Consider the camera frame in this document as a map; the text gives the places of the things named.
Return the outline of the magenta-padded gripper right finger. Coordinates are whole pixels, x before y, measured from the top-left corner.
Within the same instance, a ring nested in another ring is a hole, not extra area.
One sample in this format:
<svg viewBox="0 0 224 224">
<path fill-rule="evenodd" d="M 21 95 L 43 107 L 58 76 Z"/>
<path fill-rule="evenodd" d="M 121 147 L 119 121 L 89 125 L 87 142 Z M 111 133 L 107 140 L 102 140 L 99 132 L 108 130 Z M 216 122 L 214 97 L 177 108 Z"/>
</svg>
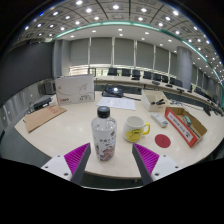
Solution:
<svg viewBox="0 0 224 224">
<path fill-rule="evenodd" d="M 144 185 L 181 170 L 181 166 L 168 155 L 158 155 L 150 149 L 136 143 L 132 145 L 132 154 Z"/>
</svg>

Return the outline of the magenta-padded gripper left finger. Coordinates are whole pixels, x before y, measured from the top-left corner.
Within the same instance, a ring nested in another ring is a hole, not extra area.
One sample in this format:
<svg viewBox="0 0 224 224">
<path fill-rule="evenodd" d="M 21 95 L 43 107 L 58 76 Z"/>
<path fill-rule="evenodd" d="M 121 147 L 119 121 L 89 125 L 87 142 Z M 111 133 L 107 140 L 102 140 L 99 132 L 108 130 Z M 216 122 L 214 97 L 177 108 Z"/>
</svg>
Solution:
<svg viewBox="0 0 224 224">
<path fill-rule="evenodd" d="M 90 144 L 84 144 L 65 155 L 52 157 L 42 169 L 79 185 L 91 154 Z"/>
</svg>

